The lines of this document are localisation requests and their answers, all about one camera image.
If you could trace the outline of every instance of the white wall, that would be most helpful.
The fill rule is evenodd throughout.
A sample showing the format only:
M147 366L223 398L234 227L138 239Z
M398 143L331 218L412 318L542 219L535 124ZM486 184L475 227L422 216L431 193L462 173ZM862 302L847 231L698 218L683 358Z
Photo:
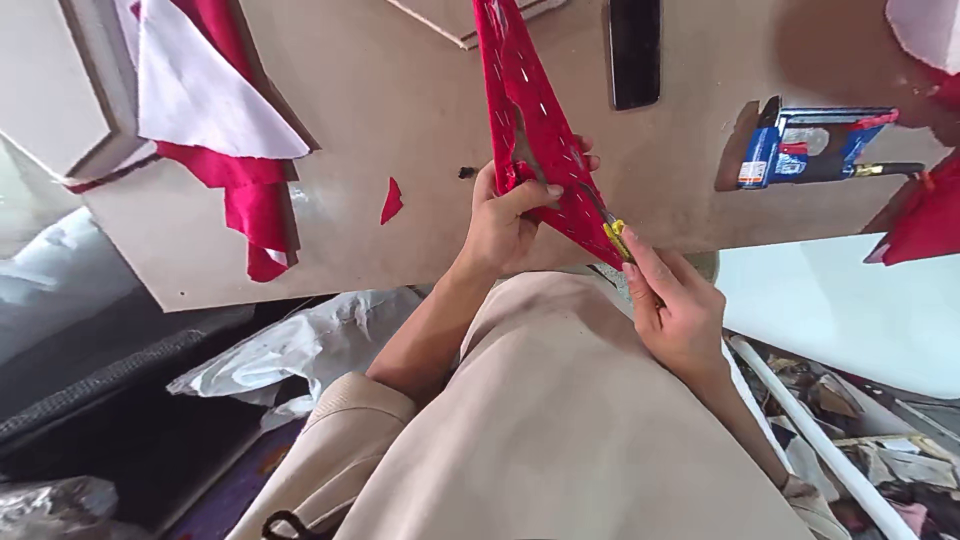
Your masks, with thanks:
M864 264L881 237L722 251L724 325L868 379L960 398L960 256Z
M0 135L0 259L82 203Z

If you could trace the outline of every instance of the fingernail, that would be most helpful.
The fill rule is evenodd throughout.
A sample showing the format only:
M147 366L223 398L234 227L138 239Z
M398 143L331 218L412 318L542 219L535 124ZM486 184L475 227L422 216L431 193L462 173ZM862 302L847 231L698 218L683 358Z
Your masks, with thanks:
M627 277L628 281L633 281L636 279L636 266L630 262L623 263L623 274Z

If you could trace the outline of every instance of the red fabric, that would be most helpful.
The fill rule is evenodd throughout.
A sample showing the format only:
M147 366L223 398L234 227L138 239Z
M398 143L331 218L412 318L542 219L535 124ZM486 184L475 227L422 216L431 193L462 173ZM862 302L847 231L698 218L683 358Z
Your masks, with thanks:
M566 123L514 0L473 0L473 13L487 89L497 194L535 179L526 163L512 158L516 144L516 107L523 117L523 131L543 175L551 184L564 187L559 210L544 207L530 213L604 262L620 268L623 260L603 231L603 217L579 183L588 185L598 198L599 190L593 184L587 160Z
M228 0L173 0L210 43L248 81L252 68ZM290 251L282 204L286 175L282 160L232 158L207 148L158 141L156 152L179 161L207 187L224 189L227 226L243 233L247 250L247 275L268 282L288 268L265 250Z
M917 189L880 241L887 266L960 253L960 156L950 155L930 178L932 189Z
M400 200L400 195L400 186L396 185L394 177L390 177L390 187L387 188L387 200L383 203L383 210L380 211L380 225L390 221L390 219L403 208L403 201Z

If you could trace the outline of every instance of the cardboard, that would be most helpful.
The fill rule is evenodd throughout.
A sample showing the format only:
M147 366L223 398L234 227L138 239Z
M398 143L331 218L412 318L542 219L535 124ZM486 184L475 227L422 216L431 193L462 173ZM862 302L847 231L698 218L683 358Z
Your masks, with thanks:
M858 233L904 182L714 191L718 168L739 168L746 140L734 129L749 138L752 100L900 107L919 129L888 128L864 160L932 164L948 152L937 137L960 139L955 117L929 109L884 1L839 4L664 2L662 97L626 112L610 105L605 2L570 0L528 26L571 127L595 140L593 178L611 211L656 245L701 252ZM266 74L324 148L296 161L290 184L300 263L250 282L221 194L173 163L87 192L99 223L168 310L435 281L467 234L472 181L457 172L491 158L478 52L383 0L241 5ZM390 177L404 209L381 227ZM514 270L589 261L543 227Z

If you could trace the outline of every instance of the label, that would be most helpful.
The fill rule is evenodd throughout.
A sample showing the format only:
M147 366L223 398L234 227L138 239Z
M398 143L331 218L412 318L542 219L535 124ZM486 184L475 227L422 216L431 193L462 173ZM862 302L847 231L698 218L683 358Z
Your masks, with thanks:
M797 176L806 169L806 154L780 154L775 171L782 176Z
M763 184L763 173L767 172L766 161L744 161L740 165L738 184Z

